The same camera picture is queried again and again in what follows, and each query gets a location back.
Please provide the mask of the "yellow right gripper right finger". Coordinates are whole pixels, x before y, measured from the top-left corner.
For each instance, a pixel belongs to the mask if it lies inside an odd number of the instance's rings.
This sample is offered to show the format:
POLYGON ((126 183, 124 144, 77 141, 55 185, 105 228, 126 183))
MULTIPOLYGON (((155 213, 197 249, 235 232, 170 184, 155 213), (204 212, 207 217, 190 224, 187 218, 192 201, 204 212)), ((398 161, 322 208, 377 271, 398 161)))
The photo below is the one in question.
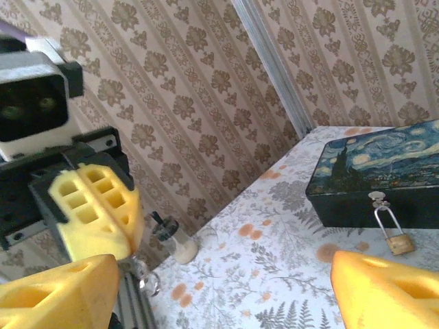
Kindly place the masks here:
POLYGON ((331 284, 346 328, 437 328, 438 273, 337 251, 331 284))

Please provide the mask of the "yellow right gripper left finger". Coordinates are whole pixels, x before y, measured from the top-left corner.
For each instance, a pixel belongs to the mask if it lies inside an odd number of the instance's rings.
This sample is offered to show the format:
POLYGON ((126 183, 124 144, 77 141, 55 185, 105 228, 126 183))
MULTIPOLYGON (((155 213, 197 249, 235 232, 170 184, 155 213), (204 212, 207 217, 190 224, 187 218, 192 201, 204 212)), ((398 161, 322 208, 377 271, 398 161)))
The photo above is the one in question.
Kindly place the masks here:
POLYGON ((107 328, 118 290, 110 254, 25 276, 1 285, 1 327, 107 328))

